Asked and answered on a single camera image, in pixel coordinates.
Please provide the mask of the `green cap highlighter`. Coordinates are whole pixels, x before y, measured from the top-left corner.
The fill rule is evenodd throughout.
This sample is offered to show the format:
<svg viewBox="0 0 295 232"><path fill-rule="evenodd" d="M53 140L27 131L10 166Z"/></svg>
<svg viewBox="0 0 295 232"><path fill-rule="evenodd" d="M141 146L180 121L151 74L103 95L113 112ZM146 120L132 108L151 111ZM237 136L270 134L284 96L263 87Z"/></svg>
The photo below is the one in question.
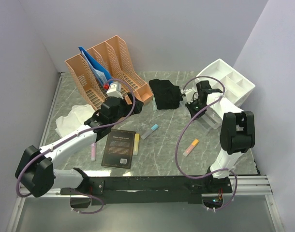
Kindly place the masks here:
<svg viewBox="0 0 295 232"><path fill-rule="evenodd" d="M157 105L156 105L156 102L154 100L152 101L152 110L157 111Z"/></svg>

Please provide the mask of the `purple highlighter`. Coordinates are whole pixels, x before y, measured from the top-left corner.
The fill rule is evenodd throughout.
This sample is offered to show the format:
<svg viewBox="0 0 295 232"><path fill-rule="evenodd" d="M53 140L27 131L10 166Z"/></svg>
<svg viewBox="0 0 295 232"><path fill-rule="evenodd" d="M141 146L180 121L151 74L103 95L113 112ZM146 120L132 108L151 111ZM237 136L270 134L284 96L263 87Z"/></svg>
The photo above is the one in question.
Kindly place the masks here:
<svg viewBox="0 0 295 232"><path fill-rule="evenodd" d="M91 161L95 161L96 160L96 143L93 143L92 145L91 145L91 156L90 156L90 158L91 158Z"/></svg>

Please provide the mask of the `white plastic drawer unit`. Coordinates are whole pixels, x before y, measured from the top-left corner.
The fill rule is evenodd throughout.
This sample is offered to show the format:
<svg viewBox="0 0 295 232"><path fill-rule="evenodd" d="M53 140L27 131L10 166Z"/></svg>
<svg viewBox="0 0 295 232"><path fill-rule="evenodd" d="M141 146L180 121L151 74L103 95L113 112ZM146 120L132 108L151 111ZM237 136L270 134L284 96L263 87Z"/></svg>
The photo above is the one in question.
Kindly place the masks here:
<svg viewBox="0 0 295 232"><path fill-rule="evenodd" d="M202 78L197 77L191 87L195 91L193 95L195 99L198 97L196 84L201 80L208 80L213 89L222 90L221 84L206 76L214 77L222 82L225 86L225 98L236 107L240 107L255 88L254 83L220 58L206 66L197 76L202 76Z"/></svg>

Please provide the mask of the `black cloth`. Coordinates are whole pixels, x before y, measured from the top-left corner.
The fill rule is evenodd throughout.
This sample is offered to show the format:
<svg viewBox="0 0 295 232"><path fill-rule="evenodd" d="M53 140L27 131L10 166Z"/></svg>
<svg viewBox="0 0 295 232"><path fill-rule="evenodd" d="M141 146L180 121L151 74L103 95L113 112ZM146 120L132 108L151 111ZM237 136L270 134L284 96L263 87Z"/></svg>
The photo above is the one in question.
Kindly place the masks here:
<svg viewBox="0 0 295 232"><path fill-rule="evenodd" d="M180 87L170 80L153 79L149 81L158 110L177 109L183 100Z"/></svg>

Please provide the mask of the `blue cap highlighter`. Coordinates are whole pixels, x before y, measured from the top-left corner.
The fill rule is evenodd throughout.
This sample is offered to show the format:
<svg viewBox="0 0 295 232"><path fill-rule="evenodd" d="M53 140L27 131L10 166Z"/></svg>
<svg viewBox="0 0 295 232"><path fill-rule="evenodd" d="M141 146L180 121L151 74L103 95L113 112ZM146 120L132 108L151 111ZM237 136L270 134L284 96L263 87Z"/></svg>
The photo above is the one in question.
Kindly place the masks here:
<svg viewBox="0 0 295 232"><path fill-rule="evenodd" d="M158 127L158 124L153 125L150 129L148 129L145 133L141 135L141 138L143 140L148 138Z"/></svg>

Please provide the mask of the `orange cap pink highlighter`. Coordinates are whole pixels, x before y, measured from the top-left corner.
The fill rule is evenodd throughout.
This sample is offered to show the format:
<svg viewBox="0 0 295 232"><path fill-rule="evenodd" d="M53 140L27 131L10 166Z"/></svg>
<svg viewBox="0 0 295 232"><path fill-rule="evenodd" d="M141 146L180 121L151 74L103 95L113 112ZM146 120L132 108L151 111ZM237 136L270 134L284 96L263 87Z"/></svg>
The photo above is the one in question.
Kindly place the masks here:
<svg viewBox="0 0 295 232"><path fill-rule="evenodd" d="M189 146L188 148L183 152L183 156L187 157L191 152L192 150L198 145L199 143L199 140L198 139L195 139Z"/></svg>

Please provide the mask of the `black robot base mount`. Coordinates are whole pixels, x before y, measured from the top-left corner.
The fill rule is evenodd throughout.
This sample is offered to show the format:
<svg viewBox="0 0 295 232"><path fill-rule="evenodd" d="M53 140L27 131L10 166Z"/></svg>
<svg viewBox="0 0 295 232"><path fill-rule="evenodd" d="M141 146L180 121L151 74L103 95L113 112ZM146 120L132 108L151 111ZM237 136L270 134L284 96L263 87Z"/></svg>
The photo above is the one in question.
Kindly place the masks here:
<svg viewBox="0 0 295 232"><path fill-rule="evenodd" d="M185 176L91 177L77 189L101 199L105 204L176 203L201 204L203 194L232 193L228 177L190 179Z"/></svg>

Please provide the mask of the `blue document folder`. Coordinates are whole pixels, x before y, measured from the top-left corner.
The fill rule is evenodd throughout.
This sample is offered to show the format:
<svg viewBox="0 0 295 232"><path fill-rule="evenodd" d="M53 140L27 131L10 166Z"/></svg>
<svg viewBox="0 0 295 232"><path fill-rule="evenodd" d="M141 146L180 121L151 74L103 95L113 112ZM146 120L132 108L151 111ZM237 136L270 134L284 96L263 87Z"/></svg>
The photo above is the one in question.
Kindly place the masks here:
<svg viewBox="0 0 295 232"><path fill-rule="evenodd" d="M105 84L110 84L111 75L107 69L101 65L94 57L92 57L83 47L79 46L78 49L81 52L81 55L84 57L88 66L90 67L95 78L100 82L101 86Z"/></svg>

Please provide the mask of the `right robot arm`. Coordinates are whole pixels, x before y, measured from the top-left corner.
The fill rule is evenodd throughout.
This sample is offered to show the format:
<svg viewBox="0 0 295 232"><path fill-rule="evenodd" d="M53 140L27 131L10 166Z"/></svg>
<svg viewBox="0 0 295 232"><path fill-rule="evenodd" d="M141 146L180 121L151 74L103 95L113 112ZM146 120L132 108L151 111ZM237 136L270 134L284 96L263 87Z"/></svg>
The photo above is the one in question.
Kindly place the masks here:
<svg viewBox="0 0 295 232"><path fill-rule="evenodd" d="M185 104L192 119L202 117L211 109L222 120L220 132L221 150L210 166L212 176L205 180L205 188L216 192L221 188L221 180L229 176L236 161L255 145L254 114L243 111L225 97L225 91L213 89L208 80L196 84L195 98Z"/></svg>

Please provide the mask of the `black book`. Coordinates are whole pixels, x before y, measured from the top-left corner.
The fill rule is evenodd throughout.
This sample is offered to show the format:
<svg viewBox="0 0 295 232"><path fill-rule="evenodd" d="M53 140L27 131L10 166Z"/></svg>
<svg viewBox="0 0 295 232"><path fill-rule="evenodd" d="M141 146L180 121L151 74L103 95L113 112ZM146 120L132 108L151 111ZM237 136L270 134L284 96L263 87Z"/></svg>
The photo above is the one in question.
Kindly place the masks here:
<svg viewBox="0 0 295 232"><path fill-rule="evenodd" d="M134 139L134 131L112 129L106 140L101 166L130 169Z"/></svg>

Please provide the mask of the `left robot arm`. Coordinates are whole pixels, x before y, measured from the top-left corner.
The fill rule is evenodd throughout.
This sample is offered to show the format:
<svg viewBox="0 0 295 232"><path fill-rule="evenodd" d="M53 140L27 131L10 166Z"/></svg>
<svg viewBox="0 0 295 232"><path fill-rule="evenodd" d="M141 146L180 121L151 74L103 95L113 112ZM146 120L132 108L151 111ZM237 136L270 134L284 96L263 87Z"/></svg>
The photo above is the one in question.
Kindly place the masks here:
<svg viewBox="0 0 295 232"><path fill-rule="evenodd" d="M24 197L19 191L21 185L29 191L28 195L34 197L60 188L70 188L78 194L86 193L89 190L89 176L84 171L79 168L58 170L55 166L80 149L101 140L117 123L130 115L141 113L143 102L131 93L127 93L127 97L130 104L125 98L107 97L100 109L77 130L49 145L26 148L15 172L17 195Z"/></svg>

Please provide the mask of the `yellow highlighter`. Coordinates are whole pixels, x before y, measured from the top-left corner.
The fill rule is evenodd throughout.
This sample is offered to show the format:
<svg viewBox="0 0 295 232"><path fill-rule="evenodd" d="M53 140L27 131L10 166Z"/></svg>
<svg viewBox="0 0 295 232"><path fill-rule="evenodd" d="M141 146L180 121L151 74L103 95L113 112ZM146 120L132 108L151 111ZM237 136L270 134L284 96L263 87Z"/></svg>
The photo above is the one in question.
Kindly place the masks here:
<svg viewBox="0 0 295 232"><path fill-rule="evenodd" d="M140 140L140 135L138 133L136 133L134 136L134 145L133 145L133 155L134 156L138 155L139 140Z"/></svg>

